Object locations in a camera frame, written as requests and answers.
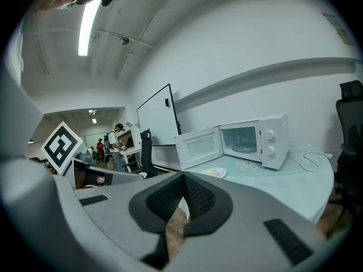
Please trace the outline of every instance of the red shirt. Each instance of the red shirt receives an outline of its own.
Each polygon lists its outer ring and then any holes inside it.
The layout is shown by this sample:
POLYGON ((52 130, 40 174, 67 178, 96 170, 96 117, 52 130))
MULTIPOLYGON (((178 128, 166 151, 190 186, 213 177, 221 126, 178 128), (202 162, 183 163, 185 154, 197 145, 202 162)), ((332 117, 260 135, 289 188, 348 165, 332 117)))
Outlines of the red shirt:
POLYGON ((103 144, 101 142, 97 143, 97 150, 102 151, 103 150, 103 144))

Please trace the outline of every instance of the ceiling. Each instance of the ceiling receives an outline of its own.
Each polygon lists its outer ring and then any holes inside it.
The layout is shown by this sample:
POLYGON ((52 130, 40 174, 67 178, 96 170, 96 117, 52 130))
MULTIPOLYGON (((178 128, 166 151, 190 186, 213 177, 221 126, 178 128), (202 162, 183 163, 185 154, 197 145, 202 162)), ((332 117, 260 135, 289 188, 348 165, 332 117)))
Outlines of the ceiling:
MULTIPOLYGON (((118 115, 120 109, 117 108, 101 108, 97 110, 97 114, 93 115, 97 123, 112 122, 118 115)), ((65 123, 87 123, 91 124, 91 118, 88 110, 71 110, 58 113, 49 113, 44 115, 38 127, 58 126, 61 122, 65 123)))
POLYGON ((212 0, 113 0, 100 7, 87 57, 78 56, 84 6, 35 12, 23 26, 22 81, 63 70, 128 82, 171 28, 212 0), (127 45, 120 44, 128 37, 127 45))

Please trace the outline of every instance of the white cable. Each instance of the white cable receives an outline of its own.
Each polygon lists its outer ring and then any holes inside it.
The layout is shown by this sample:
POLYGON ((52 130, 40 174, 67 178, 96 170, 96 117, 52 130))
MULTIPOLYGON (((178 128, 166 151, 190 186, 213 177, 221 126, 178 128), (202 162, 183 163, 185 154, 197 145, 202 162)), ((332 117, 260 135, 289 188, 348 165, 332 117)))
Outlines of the white cable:
POLYGON ((306 171, 309 171, 309 172, 318 172, 319 171, 319 169, 320 169, 320 167, 319 167, 319 164, 318 163, 316 163, 316 162, 314 162, 312 159, 310 159, 310 158, 308 158, 308 157, 306 157, 306 154, 309 154, 309 153, 314 153, 314 154, 320 154, 320 155, 323 155, 323 156, 325 156, 326 158, 332 158, 333 157, 333 155, 332 154, 329 154, 329 153, 322 153, 322 152, 315 152, 315 151, 307 151, 307 152, 303 152, 302 153, 302 156, 305 158, 305 159, 307 159, 308 161, 310 161, 310 162, 312 162, 313 164, 315 164, 317 167, 318 167, 318 169, 317 170, 310 170, 310 169, 307 169, 306 167, 304 167, 300 162, 299 162, 299 160, 297 159, 297 157, 296 157, 296 154, 295 154, 295 152, 294 152, 294 150, 292 149, 292 147, 291 147, 291 145, 289 144, 289 147, 290 147, 290 150, 291 150, 291 152, 293 153, 293 155, 294 155, 294 161, 296 161, 297 162, 297 164, 299 164, 300 166, 301 166, 301 168, 302 169, 304 169, 304 170, 306 170, 306 171))

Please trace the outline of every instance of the microwave window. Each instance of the microwave window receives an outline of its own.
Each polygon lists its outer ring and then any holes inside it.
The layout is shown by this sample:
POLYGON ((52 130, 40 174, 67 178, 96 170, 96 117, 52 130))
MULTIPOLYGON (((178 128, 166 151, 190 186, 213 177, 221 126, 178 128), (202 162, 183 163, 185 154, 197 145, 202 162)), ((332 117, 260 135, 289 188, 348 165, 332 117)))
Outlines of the microwave window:
POLYGON ((257 152, 255 127, 223 129, 222 136, 225 149, 240 153, 257 152))
POLYGON ((186 147, 190 158, 200 158, 216 151, 216 144, 211 134, 202 135, 186 141, 186 147))

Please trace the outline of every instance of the backpack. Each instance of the backpack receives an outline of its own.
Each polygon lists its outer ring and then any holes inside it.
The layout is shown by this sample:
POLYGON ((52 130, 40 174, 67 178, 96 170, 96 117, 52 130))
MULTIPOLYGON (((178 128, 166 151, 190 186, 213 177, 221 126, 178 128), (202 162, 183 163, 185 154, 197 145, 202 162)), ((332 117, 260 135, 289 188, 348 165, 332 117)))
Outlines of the backpack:
POLYGON ((111 146, 110 142, 109 142, 109 139, 108 139, 108 135, 109 133, 107 133, 105 136, 104 136, 104 148, 106 149, 106 151, 109 152, 110 149, 113 149, 113 147, 111 146))

